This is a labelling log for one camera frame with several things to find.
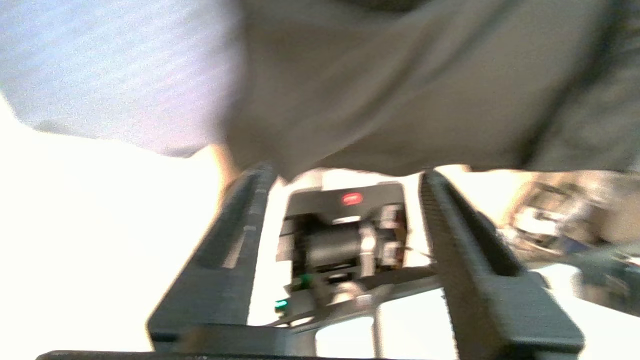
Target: sleeve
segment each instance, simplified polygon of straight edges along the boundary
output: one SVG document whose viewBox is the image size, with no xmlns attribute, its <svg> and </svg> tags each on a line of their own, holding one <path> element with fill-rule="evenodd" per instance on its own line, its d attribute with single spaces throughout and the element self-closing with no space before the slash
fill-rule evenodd
<svg viewBox="0 0 640 360">
<path fill-rule="evenodd" d="M 223 141 L 238 21 L 233 0 L 5 1 L 0 90 L 37 130 L 188 156 Z"/>
<path fill-rule="evenodd" d="M 640 1 L 618 2 L 594 76 L 540 137 L 533 171 L 637 170 L 640 154 Z"/>
</svg>

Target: red light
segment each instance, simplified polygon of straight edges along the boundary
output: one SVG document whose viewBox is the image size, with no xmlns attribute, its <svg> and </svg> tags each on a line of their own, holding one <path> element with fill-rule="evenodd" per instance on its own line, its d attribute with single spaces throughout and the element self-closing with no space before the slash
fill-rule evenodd
<svg viewBox="0 0 640 360">
<path fill-rule="evenodd" d="M 342 196 L 342 203 L 345 206 L 357 205 L 362 202 L 361 193 L 347 193 Z"/>
</svg>

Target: fabric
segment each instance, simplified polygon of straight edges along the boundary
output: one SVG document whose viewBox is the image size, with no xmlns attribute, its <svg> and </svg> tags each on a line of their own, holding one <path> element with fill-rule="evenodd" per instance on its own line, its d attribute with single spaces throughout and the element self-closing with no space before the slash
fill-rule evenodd
<svg viewBox="0 0 640 360">
<path fill-rule="evenodd" d="M 269 160 L 292 179 L 631 166 L 639 72 L 621 46 L 638 33 L 611 24 L 637 17 L 619 1 L 364 2 L 243 1 L 248 75 L 228 123 L 239 167 Z"/>
<path fill-rule="evenodd" d="M 0 2 L 0 90 L 42 131 L 170 156 L 224 141 L 240 73 L 233 0 Z"/>
<path fill-rule="evenodd" d="M 626 170 L 638 2 L 7 1 L 0 89 L 44 131 L 173 156 L 227 142 L 240 170 L 289 180 Z"/>
</svg>

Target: black plastic frame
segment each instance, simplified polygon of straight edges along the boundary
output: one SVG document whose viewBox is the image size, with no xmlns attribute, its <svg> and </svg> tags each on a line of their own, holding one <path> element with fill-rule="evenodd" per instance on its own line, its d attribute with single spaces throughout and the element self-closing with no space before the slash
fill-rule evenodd
<svg viewBox="0 0 640 360">
<path fill-rule="evenodd" d="M 287 356 L 313 346 L 302 341 L 302 349 L 296 349 L 290 329 L 245 325 L 267 196 L 275 179 L 263 165 L 238 182 L 148 322 L 155 352 L 55 351 L 39 360 L 316 359 L 311 354 Z M 491 223 L 438 172 L 423 174 L 420 196 L 438 276 L 394 288 L 408 296 L 439 281 L 460 359 L 576 359 L 584 344 L 581 332 L 504 246 Z M 225 267 L 241 236 L 236 265 Z M 390 299 L 393 292 L 383 297 Z M 256 338 L 265 341 L 256 344 Z"/>
</svg>

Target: white wall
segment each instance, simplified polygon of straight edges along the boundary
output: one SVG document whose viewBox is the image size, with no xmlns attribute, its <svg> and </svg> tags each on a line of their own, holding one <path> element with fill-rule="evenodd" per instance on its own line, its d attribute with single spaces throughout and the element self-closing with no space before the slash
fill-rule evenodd
<svg viewBox="0 0 640 360">
<path fill-rule="evenodd" d="M 3 356 L 147 350 L 145 320 L 214 215 L 212 164 L 37 133 L 0 99 Z"/>
</svg>

